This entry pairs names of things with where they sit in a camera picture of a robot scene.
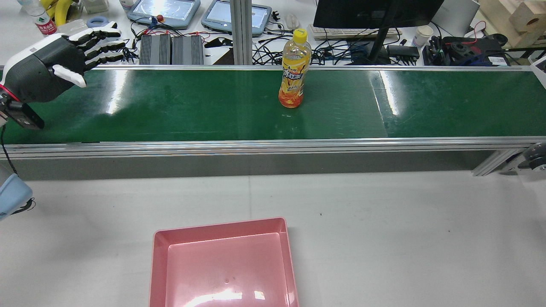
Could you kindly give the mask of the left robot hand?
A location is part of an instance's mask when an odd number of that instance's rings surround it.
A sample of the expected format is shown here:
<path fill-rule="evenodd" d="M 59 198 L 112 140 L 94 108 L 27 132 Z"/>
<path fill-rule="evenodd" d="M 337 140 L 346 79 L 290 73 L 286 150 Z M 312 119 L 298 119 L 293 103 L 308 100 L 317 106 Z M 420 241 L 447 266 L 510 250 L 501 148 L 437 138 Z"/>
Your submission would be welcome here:
<path fill-rule="evenodd" d="M 84 88 L 84 74 L 121 60 L 124 46 L 114 21 L 73 35 L 49 35 L 8 59 L 1 96 L 21 103 L 49 102 L 72 86 Z"/>

